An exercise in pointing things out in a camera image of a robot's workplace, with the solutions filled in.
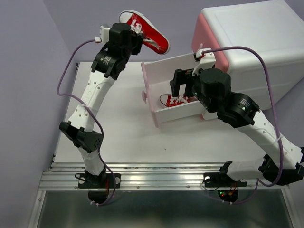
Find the drawer pink front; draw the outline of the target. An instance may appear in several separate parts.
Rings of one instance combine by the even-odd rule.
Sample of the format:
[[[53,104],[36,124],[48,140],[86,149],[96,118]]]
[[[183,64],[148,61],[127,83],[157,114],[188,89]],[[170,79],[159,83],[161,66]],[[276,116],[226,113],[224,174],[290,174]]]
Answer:
[[[145,93],[155,126],[168,121],[202,114],[206,109],[199,101],[193,101],[174,107],[165,107],[160,96],[171,93],[170,81],[176,69],[192,69],[196,66],[193,54],[185,54],[150,63],[141,63],[145,84]]]
[[[200,44],[203,48],[217,49],[220,45],[213,34],[204,15],[200,13],[197,17],[197,22],[194,30],[191,48],[193,52],[197,52]],[[228,71],[229,63],[223,51],[214,52],[216,63],[215,68],[221,69],[223,72]]]

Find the red sneaker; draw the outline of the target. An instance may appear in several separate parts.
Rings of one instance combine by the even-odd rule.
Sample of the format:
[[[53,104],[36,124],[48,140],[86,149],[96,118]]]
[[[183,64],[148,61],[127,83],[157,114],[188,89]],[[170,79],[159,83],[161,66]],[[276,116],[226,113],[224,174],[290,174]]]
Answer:
[[[162,94],[159,97],[159,102],[164,108],[171,108],[191,102],[197,101],[195,97],[187,97],[187,96],[178,96],[173,97],[171,94]]]
[[[143,35],[143,44],[155,53],[165,55],[169,52],[168,39],[142,13],[124,10],[119,15],[119,22],[130,25],[133,32]]]

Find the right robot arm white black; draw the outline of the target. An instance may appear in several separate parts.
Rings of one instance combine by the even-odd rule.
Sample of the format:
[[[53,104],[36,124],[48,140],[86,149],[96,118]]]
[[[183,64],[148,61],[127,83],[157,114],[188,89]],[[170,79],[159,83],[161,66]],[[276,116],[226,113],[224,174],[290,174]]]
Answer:
[[[217,174],[210,175],[210,187],[228,187],[234,182],[265,179],[284,186],[301,181],[304,177],[303,148],[297,147],[283,135],[278,137],[274,126],[267,120],[258,104],[248,95],[231,91],[231,77],[217,68],[177,69],[170,81],[172,95],[185,85],[185,96],[195,97],[209,113],[253,140],[264,155],[251,161],[227,161]]]

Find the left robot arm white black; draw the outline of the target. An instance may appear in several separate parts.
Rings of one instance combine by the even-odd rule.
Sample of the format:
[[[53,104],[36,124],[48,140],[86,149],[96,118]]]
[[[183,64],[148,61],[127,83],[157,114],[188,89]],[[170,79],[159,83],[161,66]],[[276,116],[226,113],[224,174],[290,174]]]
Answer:
[[[101,26],[100,36],[94,42],[104,45],[92,62],[82,97],[70,96],[79,105],[66,122],[60,123],[59,129],[81,153],[85,173],[78,180],[83,183],[101,187],[106,182],[106,164],[100,156],[104,133],[94,131],[94,125],[99,125],[96,115],[130,56],[140,53],[143,40],[140,25],[115,23],[112,27]]]

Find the white shoe cabinet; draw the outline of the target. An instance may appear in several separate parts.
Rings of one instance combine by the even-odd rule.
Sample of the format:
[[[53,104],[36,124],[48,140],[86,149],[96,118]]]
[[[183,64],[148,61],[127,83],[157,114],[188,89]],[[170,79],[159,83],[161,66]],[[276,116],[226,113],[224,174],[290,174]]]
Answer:
[[[231,89],[262,110],[304,77],[304,22],[283,0],[204,8],[228,60]]]

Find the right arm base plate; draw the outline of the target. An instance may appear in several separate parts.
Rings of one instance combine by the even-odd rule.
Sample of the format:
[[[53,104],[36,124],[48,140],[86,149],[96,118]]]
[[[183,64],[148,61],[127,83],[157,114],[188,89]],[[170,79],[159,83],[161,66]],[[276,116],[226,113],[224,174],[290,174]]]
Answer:
[[[201,185],[207,191],[216,191],[223,202],[235,203],[239,196],[238,188],[246,187],[247,182],[235,181],[225,174],[210,172],[205,173]]]

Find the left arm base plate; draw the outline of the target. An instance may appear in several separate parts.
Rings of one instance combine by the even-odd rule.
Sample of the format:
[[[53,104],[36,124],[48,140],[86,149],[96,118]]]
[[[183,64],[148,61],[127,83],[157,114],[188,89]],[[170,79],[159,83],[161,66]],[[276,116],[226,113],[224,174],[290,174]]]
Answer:
[[[109,204],[114,193],[120,188],[121,174],[102,172],[99,176],[88,172],[76,173],[74,177],[78,180],[78,189],[88,190],[88,199],[91,205],[100,207]]]

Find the aluminium mounting rail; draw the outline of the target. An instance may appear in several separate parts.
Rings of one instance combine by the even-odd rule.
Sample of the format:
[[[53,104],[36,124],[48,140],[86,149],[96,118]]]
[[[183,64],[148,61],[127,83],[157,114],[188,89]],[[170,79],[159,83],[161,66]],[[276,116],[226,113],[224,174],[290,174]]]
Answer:
[[[223,165],[214,159],[202,160],[190,157],[177,161],[171,155],[164,158],[125,153],[102,156],[113,172],[121,175],[120,191],[144,190],[201,190],[204,175],[216,172]],[[61,151],[55,155],[49,171],[42,174],[39,190],[79,190],[76,173],[84,170],[78,151]]]

